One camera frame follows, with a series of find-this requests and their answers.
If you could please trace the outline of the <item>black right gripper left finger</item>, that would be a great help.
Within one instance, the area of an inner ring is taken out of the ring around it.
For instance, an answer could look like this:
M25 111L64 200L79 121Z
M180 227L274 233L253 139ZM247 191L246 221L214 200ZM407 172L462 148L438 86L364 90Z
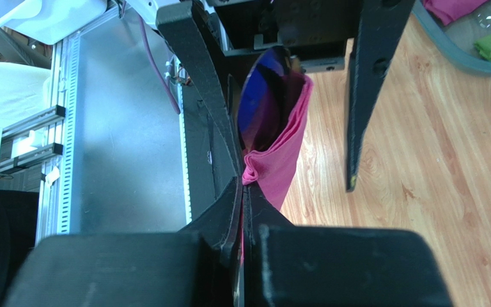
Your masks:
M241 196L241 181L232 178L173 233L47 237L20 268L4 305L236 306Z

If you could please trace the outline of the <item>purple metal spoon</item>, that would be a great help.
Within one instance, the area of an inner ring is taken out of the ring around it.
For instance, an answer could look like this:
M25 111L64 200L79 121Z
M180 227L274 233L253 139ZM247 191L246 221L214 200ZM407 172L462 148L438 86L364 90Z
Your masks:
M266 50L252 66L239 103L238 132L242 148L263 152L290 122L305 84L300 61L284 47Z

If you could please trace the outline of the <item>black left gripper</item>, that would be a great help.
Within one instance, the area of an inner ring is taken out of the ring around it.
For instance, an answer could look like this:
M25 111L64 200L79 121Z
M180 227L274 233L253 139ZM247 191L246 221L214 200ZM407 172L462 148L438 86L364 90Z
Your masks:
M346 191L355 190L364 135L414 1L184 1L158 9L156 26L189 73L233 167L242 171L228 106L229 75L282 47L307 74L343 70L348 40Z

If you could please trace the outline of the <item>magenta paper napkin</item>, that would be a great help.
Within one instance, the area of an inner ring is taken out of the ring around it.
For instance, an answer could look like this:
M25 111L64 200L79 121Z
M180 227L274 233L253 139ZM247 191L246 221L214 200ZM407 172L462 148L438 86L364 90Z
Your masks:
M304 82L289 122L274 143L264 152L251 150L245 154L242 184L257 183L266 200L279 212L292 184L304 139L308 107L314 88L307 75L292 74Z

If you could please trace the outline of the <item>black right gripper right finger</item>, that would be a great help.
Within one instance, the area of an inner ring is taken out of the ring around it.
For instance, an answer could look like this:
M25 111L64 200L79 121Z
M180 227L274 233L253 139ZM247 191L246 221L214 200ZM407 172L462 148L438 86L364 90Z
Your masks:
M296 226L256 185L244 189L246 306L452 306L416 232Z

